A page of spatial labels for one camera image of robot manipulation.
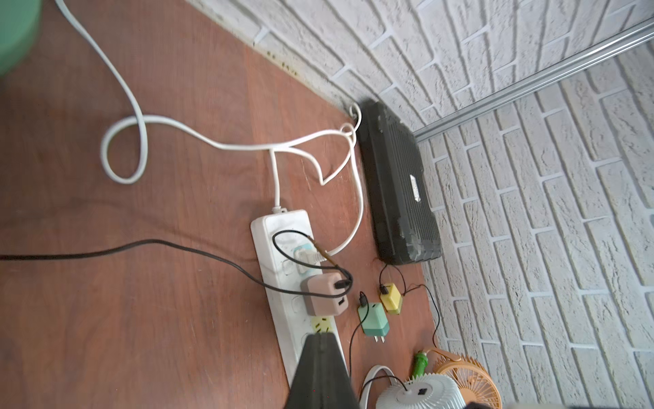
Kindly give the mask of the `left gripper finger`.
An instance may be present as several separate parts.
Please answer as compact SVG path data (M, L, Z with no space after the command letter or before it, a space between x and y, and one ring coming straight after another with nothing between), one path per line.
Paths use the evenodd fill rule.
M334 333L308 336L285 408L359 408Z

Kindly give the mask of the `green usb charger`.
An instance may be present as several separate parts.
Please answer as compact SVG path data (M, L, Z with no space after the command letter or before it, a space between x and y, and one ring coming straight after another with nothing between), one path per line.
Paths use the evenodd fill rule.
M358 314L364 335L374 337L376 341L381 339L385 342L390 325L383 305L381 303L368 303L366 306L358 308Z

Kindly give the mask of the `pink usb charger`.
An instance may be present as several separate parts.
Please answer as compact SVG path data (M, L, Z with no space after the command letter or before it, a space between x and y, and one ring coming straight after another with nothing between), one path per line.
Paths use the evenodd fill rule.
M345 291L350 281L339 273L316 274L301 283L310 316L337 316L348 307Z

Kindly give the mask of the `yellow usb charger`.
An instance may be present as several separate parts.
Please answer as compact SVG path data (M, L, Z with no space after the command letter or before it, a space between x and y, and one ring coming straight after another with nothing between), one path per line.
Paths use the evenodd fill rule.
M380 300L390 315L399 315L403 306L403 296L393 283L380 286Z

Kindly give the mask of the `white power strip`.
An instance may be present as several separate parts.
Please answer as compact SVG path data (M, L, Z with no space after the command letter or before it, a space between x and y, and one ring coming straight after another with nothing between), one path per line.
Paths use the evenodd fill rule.
M307 337L318 332L332 332L336 337L340 334L335 318L311 316L306 298L301 295L301 283L322 271L308 269L284 257L288 254L305 263L316 264L319 253L313 244L292 233L280 235L277 238L279 248L274 247L274 234L287 229L313 235L308 213L304 210L262 216L250 225L262 280L269 286L294 292L290 295L270 289L266 291L286 378L288 383L292 383Z

